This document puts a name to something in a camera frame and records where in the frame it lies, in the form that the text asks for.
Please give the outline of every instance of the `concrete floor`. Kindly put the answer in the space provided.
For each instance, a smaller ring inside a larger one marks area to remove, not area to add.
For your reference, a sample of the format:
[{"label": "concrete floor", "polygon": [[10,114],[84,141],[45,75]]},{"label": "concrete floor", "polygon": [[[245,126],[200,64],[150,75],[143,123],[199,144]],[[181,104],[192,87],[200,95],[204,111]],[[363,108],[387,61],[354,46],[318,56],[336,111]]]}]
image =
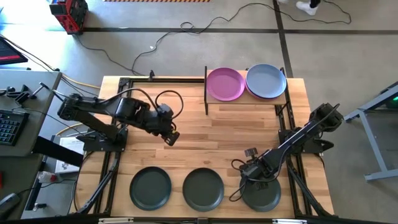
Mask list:
[{"label": "concrete floor", "polygon": [[[210,3],[132,3],[89,0],[90,15],[86,27],[176,28],[190,21],[205,27],[216,16],[231,17],[250,2],[270,4],[271,0],[212,0]],[[294,22],[282,16],[285,29],[311,30],[398,30],[398,2],[394,0],[334,0],[352,15],[353,22],[322,24]],[[101,85],[104,75],[130,75],[110,63],[101,52],[84,49],[76,37],[64,32],[45,31],[59,27],[49,14],[44,0],[0,1],[0,32],[53,67],[81,82]],[[280,9],[296,19],[309,19],[294,8],[295,1]],[[317,19],[347,20],[335,6],[323,2]],[[217,21],[214,28],[277,29],[274,11],[262,6],[243,9],[232,22]],[[80,39],[88,47],[108,51],[115,61],[130,67],[134,58],[150,50],[160,32],[86,32]],[[398,35],[323,35],[286,34],[293,76],[304,78],[312,109],[320,103],[340,103],[347,114],[371,100],[380,90],[397,81]],[[257,63],[284,65],[278,34],[204,33],[174,34],[166,37],[158,51],[141,57],[138,72],[154,70],[157,75],[202,75],[204,66],[245,69]],[[25,67],[42,70],[29,62]],[[58,88],[73,92],[65,84]],[[60,103],[54,100],[50,114],[56,115]],[[41,135],[49,138],[64,127],[47,118]],[[325,153],[326,176],[333,207],[344,218],[396,223],[398,220],[398,178],[366,183],[363,174],[379,168],[360,122],[343,124],[325,134],[335,148]],[[54,216],[67,213],[71,186],[53,185],[40,191],[38,202],[49,208],[25,212],[24,217]],[[49,192],[59,197],[49,197]]]}]

